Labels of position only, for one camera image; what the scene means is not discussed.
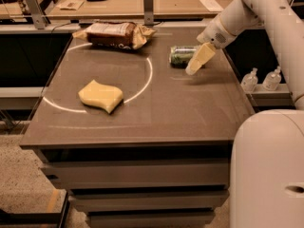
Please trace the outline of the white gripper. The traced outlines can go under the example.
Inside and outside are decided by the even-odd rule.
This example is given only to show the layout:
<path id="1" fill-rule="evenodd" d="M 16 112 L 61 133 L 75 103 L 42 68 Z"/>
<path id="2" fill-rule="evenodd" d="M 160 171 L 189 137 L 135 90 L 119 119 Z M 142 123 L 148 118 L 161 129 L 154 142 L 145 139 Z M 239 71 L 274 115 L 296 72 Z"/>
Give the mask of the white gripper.
<path id="1" fill-rule="evenodd" d="M 194 75 L 216 54 L 217 49 L 229 46 L 243 31 L 244 27 L 241 24 L 237 25 L 233 20 L 226 20 L 221 15 L 217 15 L 197 36 L 197 40 L 202 45 L 190 59 L 185 69 L 186 73 Z"/>

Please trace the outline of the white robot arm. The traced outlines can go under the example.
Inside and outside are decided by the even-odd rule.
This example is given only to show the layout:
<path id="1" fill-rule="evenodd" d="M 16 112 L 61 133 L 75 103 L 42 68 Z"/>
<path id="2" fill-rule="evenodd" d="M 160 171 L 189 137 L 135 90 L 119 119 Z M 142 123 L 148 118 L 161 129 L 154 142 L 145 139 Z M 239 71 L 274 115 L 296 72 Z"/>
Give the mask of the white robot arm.
<path id="1" fill-rule="evenodd" d="M 230 228 L 304 228 L 304 22 L 291 0 L 233 0 L 198 36 L 226 48 L 261 24 L 285 80 L 249 95 L 256 108 L 234 138 Z"/>

